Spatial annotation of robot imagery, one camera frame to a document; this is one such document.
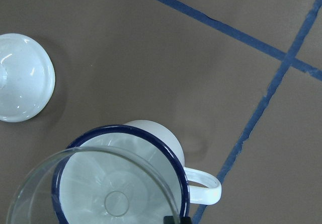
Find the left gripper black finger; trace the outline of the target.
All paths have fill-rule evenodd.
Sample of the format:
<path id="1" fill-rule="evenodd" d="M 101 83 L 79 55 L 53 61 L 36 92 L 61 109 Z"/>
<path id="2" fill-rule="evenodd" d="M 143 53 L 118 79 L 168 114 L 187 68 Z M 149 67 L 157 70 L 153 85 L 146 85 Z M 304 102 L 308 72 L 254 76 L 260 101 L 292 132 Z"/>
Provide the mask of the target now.
<path id="1" fill-rule="evenodd" d="M 163 224 L 192 224 L 192 220 L 188 216 L 165 216 Z"/>

